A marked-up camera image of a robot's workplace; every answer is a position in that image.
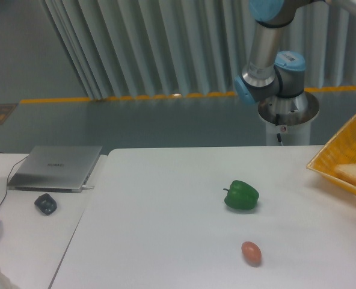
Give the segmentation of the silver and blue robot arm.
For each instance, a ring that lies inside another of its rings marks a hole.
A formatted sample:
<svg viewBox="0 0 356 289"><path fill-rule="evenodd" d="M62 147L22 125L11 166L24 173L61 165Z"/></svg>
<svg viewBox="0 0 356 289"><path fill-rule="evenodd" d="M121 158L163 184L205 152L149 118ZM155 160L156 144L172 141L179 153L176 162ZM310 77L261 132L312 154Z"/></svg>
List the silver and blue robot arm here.
<svg viewBox="0 0 356 289"><path fill-rule="evenodd" d="M250 13L256 21L253 45L242 75L235 78L238 96L255 104L271 96L290 99L304 93L304 65L290 69L275 64L284 28L294 19L297 9L312 1L250 1Z"/></svg>

